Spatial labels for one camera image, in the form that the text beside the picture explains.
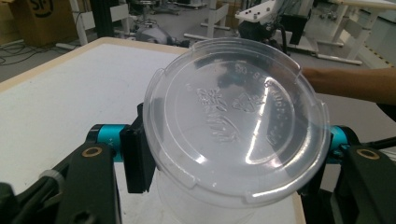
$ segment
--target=brown box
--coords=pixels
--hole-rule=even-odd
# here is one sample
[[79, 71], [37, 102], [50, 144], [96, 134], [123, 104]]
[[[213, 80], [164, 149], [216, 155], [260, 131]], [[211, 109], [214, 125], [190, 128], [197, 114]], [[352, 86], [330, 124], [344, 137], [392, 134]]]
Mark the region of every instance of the brown box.
[[49, 47], [76, 39], [69, 0], [3, 0], [9, 2], [25, 44]]
[[0, 3], [0, 45], [21, 39], [8, 4]]
[[231, 27], [232, 29], [237, 29], [239, 25], [239, 20], [235, 17], [236, 11], [241, 7], [240, 1], [218, 1], [216, 3], [216, 8], [220, 8], [223, 4], [228, 4], [228, 13], [225, 19], [225, 26]]

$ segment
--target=forearm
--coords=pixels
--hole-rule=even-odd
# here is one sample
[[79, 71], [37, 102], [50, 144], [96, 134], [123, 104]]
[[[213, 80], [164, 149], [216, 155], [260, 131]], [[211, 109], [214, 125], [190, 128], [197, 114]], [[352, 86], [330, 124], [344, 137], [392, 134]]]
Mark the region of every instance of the forearm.
[[396, 105], [396, 69], [346, 70], [304, 68], [316, 92]]

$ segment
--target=plastic container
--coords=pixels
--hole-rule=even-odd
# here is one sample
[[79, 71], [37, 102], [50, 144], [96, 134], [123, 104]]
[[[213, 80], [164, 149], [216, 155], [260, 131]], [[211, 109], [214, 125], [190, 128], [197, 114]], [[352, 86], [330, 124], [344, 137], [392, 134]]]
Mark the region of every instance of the plastic container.
[[243, 223], [302, 187], [329, 148], [325, 104], [290, 57], [221, 38], [159, 70], [144, 126], [162, 202], [182, 223]]

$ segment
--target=sf logo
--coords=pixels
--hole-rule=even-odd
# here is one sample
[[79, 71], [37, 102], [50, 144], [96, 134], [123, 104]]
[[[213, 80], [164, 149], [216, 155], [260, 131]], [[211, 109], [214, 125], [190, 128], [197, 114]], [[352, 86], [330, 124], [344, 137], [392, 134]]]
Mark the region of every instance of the sf logo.
[[32, 10], [38, 18], [48, 17], [53, 11], [52, 0], [30, 0]]

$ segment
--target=floor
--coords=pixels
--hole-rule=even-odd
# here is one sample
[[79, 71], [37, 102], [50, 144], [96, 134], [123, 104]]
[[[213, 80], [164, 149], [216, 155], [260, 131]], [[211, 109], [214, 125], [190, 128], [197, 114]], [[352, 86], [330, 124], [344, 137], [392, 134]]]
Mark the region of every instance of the floor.
[[[321, 19], [320, 14], [323, 14], [332, 7], [329, 4], [320, 4], [315, 8], [311, 19], [305, 28], [305, 35], [307, 36], [324, 36], [327, 38], [334, 31], [334, 23], [328, 19]], [[163, 28], [169, 35], [183, 40], [184, 34], [205, 35], [206, 28], [201, 27], [200, 23], [205, 21], [208, 15], [208, 7], [199, 7], [194, 9], [191, 7], [178, 7], [179, 15], [148, 15], [149, 18], [155, 20], [157, 24]], [[358, 11], [363, 18], [367, 17], [367, 13]], [[378, 51], [383, 58], [380, 61], [387, 61], [387, 65], [396, 64], [396, 24], [377, 20], [374, 32], [367, 41], [375, 51]], [[222, 31], [217, 30], [215, 37], [222, 36], [238, 36], [235, 30]], [[328, 46], [319, 46], [321, 52], [331, 53], [333, 55], [341, 56], [345, 54], [347, 46], [343, 49], [329, 48]], [[53, 49], [36, 49], [24, 46], [23, 43], [16, 43], [10, 46], [0, 47], [0, 81], [15, 77], [24, 71], [54, 59], [68, 50], [53, 48]], [[299, 63], [302, 67], [341, 67], [350, 69], [362, 69], [373, 67], [371, 64], [364, 63], [363, 65], [353, 65], [346, 63], [337, 63], [326, 60], [321, 60], [310, 54], [303, 54], [292, 52], [290, 57]], [[342, 124], [352, 128], [362, 142], [374, 141], [386, 137], [392, 137], [396, 133], [396, 124], [385, 116], [377, 106], [373, 103], [363, 102], [358, 100], [347, 99], [343, 97], [335, 97], [330, 95], [318, 94], [329, 108], [330, 123], [334, 125]], [[389, 152], [389, 155], [395, 157], [396, 150]]]

